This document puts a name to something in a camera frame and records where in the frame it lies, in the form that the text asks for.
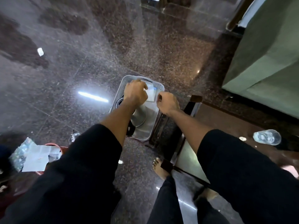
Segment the water bottle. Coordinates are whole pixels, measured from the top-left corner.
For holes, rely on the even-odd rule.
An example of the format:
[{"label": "water bottle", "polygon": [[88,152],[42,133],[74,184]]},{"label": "water bottle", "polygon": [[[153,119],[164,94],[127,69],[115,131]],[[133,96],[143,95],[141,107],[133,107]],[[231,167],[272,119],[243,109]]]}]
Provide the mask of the water bottle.
[{"label": "water bottle", "polygon": [[253,139],[262,144],[278,145],[281,142],[281,135],[276,130],[265,130],[255,132]]}]

